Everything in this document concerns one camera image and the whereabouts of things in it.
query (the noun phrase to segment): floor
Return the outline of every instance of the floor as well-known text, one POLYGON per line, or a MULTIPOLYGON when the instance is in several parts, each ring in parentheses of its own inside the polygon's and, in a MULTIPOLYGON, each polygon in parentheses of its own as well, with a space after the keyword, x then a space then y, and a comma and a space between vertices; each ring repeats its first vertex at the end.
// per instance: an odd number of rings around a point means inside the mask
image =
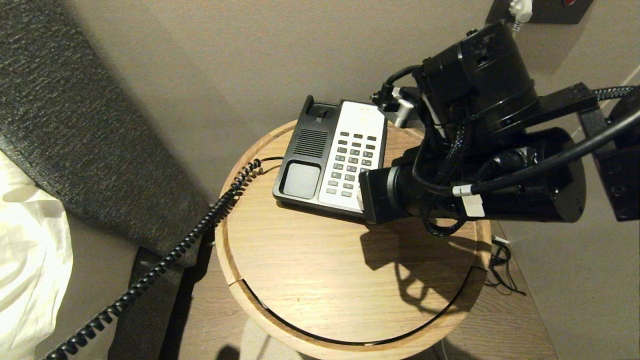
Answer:
MULTIPOLYGON (((492 229, 504 235, 498 223, 492 229)), ((515 256, 510 270, 519 290, 528 293, 515 256)), ((175 329, 173 343, 165 341, 169 345, 163 358, 239 359, 248 317, 227 290, 215 251, 206 273, 196 271, 194 276, 201 279, 193 287, 188 315, 174 322, 182 325, 175 329)), ((517 293, 503 295, 489 286, 483 288, 465 321, 444 339, 444 349, 448 360, 557 359, 533 299, 517 293)), ((438 344, 410 359, 445 357, 438 344)))

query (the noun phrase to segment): phone speaker grille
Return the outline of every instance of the phone speaker grille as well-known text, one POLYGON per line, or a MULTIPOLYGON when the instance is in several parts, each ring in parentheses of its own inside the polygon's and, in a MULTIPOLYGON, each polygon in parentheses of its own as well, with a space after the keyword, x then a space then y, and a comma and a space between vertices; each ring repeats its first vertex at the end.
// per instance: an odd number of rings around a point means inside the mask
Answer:
POLYGON ((329 133, 324 131, 302 129, 293 153, 322 158, 328 136, 329 133))

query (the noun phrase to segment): white label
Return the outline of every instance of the white label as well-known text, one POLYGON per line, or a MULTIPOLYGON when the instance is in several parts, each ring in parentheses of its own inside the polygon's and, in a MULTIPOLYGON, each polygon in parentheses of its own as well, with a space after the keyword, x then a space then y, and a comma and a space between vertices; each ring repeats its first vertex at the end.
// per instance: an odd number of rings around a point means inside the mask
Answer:
POLYGON ((475 218, 484 217, 484 208, 482 206, 482 197, 480 195, 463 196, 462 203, 465 205, 467 216, 475 218))

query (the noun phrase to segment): wooden table top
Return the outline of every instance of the wooden table top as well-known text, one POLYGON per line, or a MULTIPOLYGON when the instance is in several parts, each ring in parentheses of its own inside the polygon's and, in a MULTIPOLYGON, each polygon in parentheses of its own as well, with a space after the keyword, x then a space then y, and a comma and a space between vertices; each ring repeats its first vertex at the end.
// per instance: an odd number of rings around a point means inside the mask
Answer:
MULTIPOLYGON (((259 140, 224 189, 248 161, 284 155, 294 126, 259 140)), ((389 125, 385 166, 421 139, 389 125)), ((231 292, 270 335, 319 358, 401 359, 464 319, 486 276, 488 222, 437 238, 418 218, 368 225, 296 211, 272 196, 279 165, 263 163, 216 230, 231 292)))

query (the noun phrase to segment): wall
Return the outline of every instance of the wall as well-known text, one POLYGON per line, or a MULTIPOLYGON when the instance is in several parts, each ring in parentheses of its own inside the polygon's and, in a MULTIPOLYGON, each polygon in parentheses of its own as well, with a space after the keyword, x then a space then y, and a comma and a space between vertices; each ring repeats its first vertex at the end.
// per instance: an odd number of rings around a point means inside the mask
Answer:
MULTIPOLYGON (((307 94, 366 101, 391 72, 481 27, 492 1, 68 3, 213 200, 237 157, 295 119, 307 94)), ((599 0, 579 25, 527 25, 518 43, 538 92, 624 81, 640 59, 639 12, 634 0, 599 0)), ((561 358, 638 357, 637 222, 613 222, 586 163, 580 223, 504 226, 561 358)))
MULTIPOLYGON (((637 2, 595 1, 561 37, 557 26, 525 27, 518 44, 538 92, 578 81, 592 88, 640 84, 640 30, 632 26, 639 15, 637 2)), ((558 123, 574 140, 584 138, 575 116, 558 123)), ((616 222, 593 160, 583 164, 588 197, 576 224, 502 222, 502 228, 561 359, 637 359, 638 221, 616 222)))

